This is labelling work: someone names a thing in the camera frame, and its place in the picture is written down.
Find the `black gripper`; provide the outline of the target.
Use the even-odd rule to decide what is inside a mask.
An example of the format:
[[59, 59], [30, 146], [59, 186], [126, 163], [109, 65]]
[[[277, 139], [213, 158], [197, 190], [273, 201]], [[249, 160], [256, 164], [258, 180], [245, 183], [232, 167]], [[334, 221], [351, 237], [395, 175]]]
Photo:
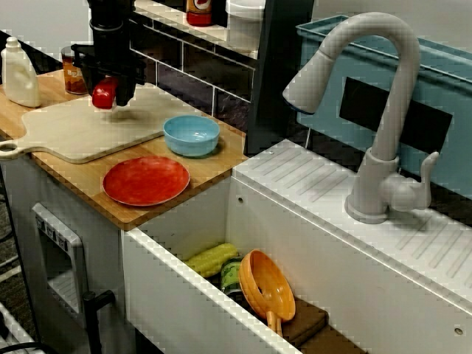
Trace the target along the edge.
[[117, 78], [115, 100], [126, 106], [136, 83], [145, 83], [146, 64], [130, 49], [127, 28], [93, 28], [93, 44], [72, 44], [73, 64], [80, 68], [88, 94], [106, 76]]

